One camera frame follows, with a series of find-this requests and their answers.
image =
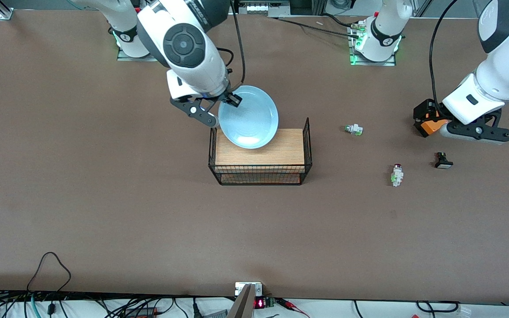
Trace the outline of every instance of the blue plate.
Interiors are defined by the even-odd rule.
[[[278,111],[262,89],[242,85],[235,92],[242,97],[239,107],[221,103],[221,130],[234,144],[246,149],[260,148],[272,140],[278,129]]]

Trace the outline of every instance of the white bracket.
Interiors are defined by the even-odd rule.
[[[239,294],[243,290],[243,287],[246,284],[254,284],[255,296],[256,297],[262,296],[262,283],[261,282],[236,282],[235,283],[235,296],[239,296]]]

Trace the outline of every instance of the wire mesh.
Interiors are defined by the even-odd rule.
[[[209,140],[208,166],[218,183],[230,185],[301,185],[309,173],[311,158],[311,136],[309,118],[303,129],[303,165],[216,165],[217,128],[212,128]]]

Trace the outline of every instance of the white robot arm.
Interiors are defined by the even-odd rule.
[[[136,31],[137,12],[130,0],[71,0],[81,6],[99,10],[107,19],[119,46],[130,57],[148,54]]]
[[[489,2],[479,18],[478,31],[486,60],[440,105],[428,99],[414,109],[422,135],[426,133],[419,125],[439,117],[450,121],[440,129],[445,137],[498,144],[509,141],[509,129],[498,127],[501,108],[509,102],[509,0]],[[486,125],[491,119],[492,126]]]
[[[167,72],[172,105],[208,127],[218,119],[209,111],[218,101],[239,106],[228,70],[205,34],[228,15],[228,0],[156,0],[138,14],[137,32]],[[202,101],[209,106],[200,106]]]
[[[388,60],[402,40],[402,30],[412,16],[411,0],[383,0],[378,16],[370,16],[364,24],[362,39],[355,50],[374,62]]]

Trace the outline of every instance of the brown table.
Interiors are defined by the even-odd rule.
[[[326,18],[303,18],[342,30]],[[345,38],[239,18],[246,83],[280,127],[311,122],[304,185],[222,187],[209,130],[168,103],[158,63],[117,62],[99,12],[21,11],[0,22],[0,289],[22,289],[41,255],[67,290],[509,302],[509,143],[424,139],[434,20],[411,20],[396,67],[351,66]],[[440,98],[484,54],[475,20],[444,22]],[[210,31],[240,58],[232,19]],[[364,134],[341,131],[358,123]],[[509,128],[509,106],[503,127]],[[450,170],[434,169],[446,151]],[[393,188],[394,163],[406,173]],[[50,258],[33,288],[65,273]]]

